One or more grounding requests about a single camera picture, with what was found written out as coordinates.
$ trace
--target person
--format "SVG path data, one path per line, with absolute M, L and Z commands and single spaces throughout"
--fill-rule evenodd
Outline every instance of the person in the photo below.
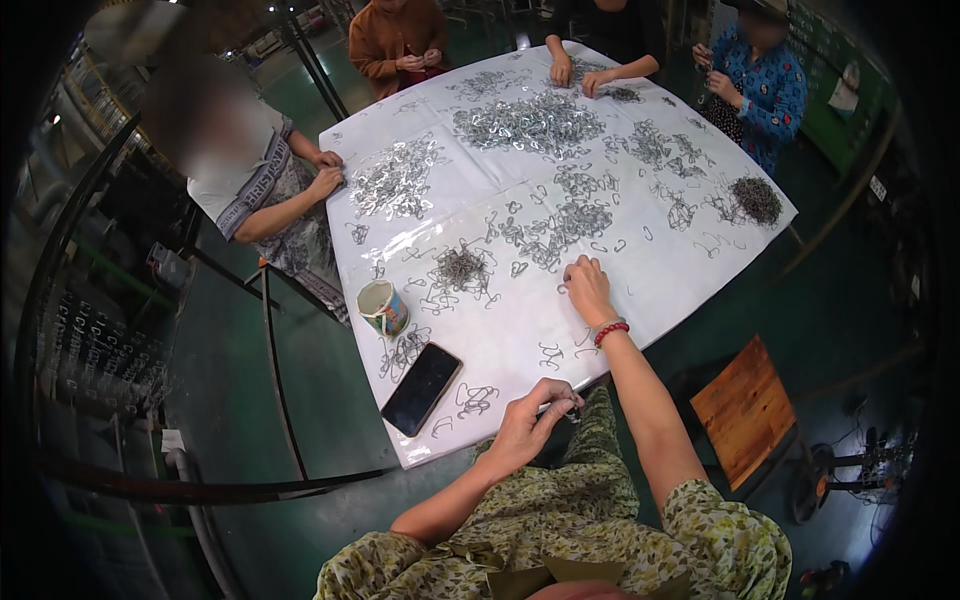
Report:
M 554 0 L 546 47 L 553 56 L 550 79 L 568 86 L 573 62 L 561 42 L 569 36 L 570 17 L 582 15 L 588 28 L 587 45 L 616 60 L 620 66 L 584 75 L 584 95 L 593 98 L 597 87 L 618 79 L 648 77 L 666 57 L 666 34 L 656 0 Z
M 737 8 L 735 23 L 708 49 L 693 47 L 698 69 L 715 96 L 703 114 L 771 177 L 777 158 L 797 134 L 806 110 L 806 75 L 786 45 L 786 0 L 722 0 Z
M 161 66 L 141 114 L 151 143 L 187 176 L 187 193 L 224 237 L 253 246 L 349 326 L 323 202 L 344 181 L 341 158 L 213 57 Z
M 568 383 L 542 379 L 507 404 L 500 431 L 463 475 L 389 532 L 369 533 L 324 564 L 317 600 L 783 597 L 786 536 L 709 483 L 670 394 L 625 325 L 612 325 L 622 319 L 600 262 L 581 255 L 564 280 L 584 322 L 609 331 L 599 347 L 663 530 L 634 521 L 638 500 L 607 389 L 584 402 Z M 528 466 L 574 406 L 581 420 L 563 465 Z
M 449 70 L 446 17 L 433 0 L 372 0 L 350 21 L 349 56 L 377 100 Z

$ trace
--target green board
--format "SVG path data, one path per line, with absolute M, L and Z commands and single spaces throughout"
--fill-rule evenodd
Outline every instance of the green board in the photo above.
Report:
M 804 68 L 807 85 L 806 114 L 800 130 L 817 146 L 844 178 L 870 139 L 882 109 L 893 111 L 896 94 L 876 66 L 843 32 L 798 2 L 787 43 Z M 856 109 L 844 118 L 828 102 L 844 69 L 859 67 Z

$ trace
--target black shirt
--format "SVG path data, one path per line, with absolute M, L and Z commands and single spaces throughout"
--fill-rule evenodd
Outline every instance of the black shirt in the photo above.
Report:
M 666 33 L 657 0 L 627 0 L 619 12 L 605 12 L 593 0 L 553 0 L 548 33 L 570 37 L 570 16 L 578 14 L 589 29 L 587 46 L 620 64 L 648 54 L 660 68 L 666 60 Z

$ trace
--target blue patterned shirt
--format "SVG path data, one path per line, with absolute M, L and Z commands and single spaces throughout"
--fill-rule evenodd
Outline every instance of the blue patterned shirt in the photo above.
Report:
M 713 43 L 713 68 L 743 85 L 740 146 L 773 177 L 780 148 L 800 128 L 806 110 L 806 75 L 785 42 L 750 63 L 750 45 L 731 23 Z

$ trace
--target hand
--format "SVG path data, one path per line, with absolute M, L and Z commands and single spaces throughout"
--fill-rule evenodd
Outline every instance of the hand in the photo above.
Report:
M 342 167 L 344 166 L 344 160 L 332 150 L 327 150 L 326 152 L 318 152 L 310 161 L 310 164 L 317 167 L 318 171 L 322 171 L 327 167 Z
M 740 92 L 733 87 L 730 78 L 720 71 L 710 71 L 707 73 L 707 88 L 733 105 L 734 108 L 740 108 L 739 100 L 743 97 Z
M 537 420 L 542 404 L 550 407 Z M 477 459 L 478 465 L 492 470 L 492 477 L 500 481 L 534 460 L 543 449 L 553 426 L 574 406 L 583 406 L 584 400 L 570 384 L 544 377 L 530 394 L 507 404 L 507 412 L 500 423 L 500 431 L 490 449 Z
M 396 68 L 400 71 L 422 73 L 425 62 L 423 57 L 403 57 L 402 59 L 396 60 Z
M 584 74 L 584 95 L 592 98 L 597 93 L 597 87 L 612 82 L 616 77 L 613 76 L 613 70 L 589 71 Z
M 573 62 L 570 61 L 570 57 L 563 56 L 553 60 L 553 64 L 550 65 L 550 81 L 567 87 L 570 85 L 571 75 L 573 75 Z
M 344 172 L 340 167 L 327 167 L 310 184 L 310 190 L 316 194 L 317 202 L 323 200 L 344 182 Z
M 596 258 L 581 254 L 577 262 L 566 265 L 564 285 L 573 307 L 591 329 L 616 319 L 616 309 L 610 304 L 610 280 Z
M 693 60 L 706 70 L 710 70 L 710 64 L 713 62 L 713 51 L 703 44 L 697 44 L 693 47 Z
M 426 66 L 434 66 L 440 62 L 440 59 L 444 57 L 444 54 L 437 50 L 436 48 L 430 48 L 423 55 L 423 64 Z

